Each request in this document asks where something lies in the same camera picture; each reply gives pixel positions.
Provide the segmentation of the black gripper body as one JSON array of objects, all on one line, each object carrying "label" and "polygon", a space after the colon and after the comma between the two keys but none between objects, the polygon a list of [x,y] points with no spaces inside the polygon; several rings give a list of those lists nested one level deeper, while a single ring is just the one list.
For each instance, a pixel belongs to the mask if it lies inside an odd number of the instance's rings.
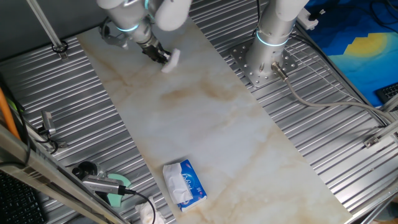
[{"label": "black gripper body", "polygon": [[146,54],[151,60],[155,61],[157,57],[161,57],[160,51],[164,50],[160,43],[154,45],[142,46],[142,53]]}]

